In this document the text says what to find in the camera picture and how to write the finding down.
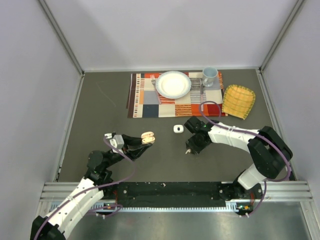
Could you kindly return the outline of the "beige earbud charging case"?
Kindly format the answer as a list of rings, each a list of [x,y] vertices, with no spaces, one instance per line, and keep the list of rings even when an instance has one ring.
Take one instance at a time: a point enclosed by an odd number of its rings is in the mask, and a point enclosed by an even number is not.
[[[141,142],[142,144],[153,144],[156,138],[152,131],[144,132],[141,134]]]

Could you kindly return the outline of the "white earbud charging case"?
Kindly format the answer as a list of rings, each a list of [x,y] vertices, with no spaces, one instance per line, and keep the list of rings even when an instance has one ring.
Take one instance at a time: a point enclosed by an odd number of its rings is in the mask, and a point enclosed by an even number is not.
[[[184,126],[181,124],[176,124],[173,126],[173,132],[176,134],[182,134],[184,132]]]

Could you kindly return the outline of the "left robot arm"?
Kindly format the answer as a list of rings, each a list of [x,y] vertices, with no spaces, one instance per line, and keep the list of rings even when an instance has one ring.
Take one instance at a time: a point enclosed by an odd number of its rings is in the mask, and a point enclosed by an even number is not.
[[[102,198],[109,198],[114,191],[112,165],[128,160],[134,163],[155,142],[155,134],[147,131],[140,137],[106,133],[104,143],[109,151],[94,150],[88,155],[87,171],[74,190],[46,216],[37,216],[31,226],[32,240],[66,240],[79,221]]]

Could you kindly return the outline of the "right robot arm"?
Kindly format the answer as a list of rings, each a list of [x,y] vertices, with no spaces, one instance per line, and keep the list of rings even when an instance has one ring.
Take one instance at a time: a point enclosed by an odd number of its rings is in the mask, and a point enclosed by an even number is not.
[[[217,120],[205,123],[189,118],[184,127],[192,133],[186,142],[187,153],[197,155],[210,144],[225,144],[250,154],[252,165],[231,184],[221,184],[219,192],[226,200],[247,197],[264,180],[274,180],[293,157],[293,152],[270,126],[247,130]]]

